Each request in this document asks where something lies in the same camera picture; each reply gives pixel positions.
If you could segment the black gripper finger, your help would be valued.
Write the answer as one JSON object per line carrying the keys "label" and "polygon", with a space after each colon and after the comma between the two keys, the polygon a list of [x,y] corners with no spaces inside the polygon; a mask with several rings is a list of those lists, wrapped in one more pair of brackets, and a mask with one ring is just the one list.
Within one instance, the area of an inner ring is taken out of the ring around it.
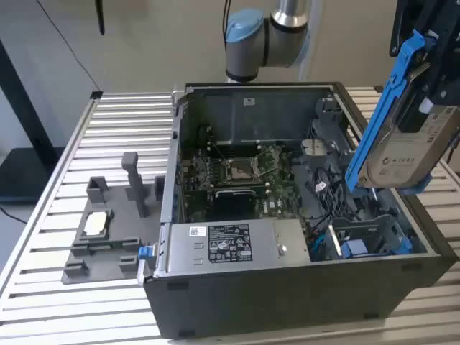
{"label": "black gripper finger", "polygon": [[400,101],[399,130],[401,132],[419,132],[427,114],[420,111],[420,105],[426,97],[424,84],[414,82],[402,95]]}

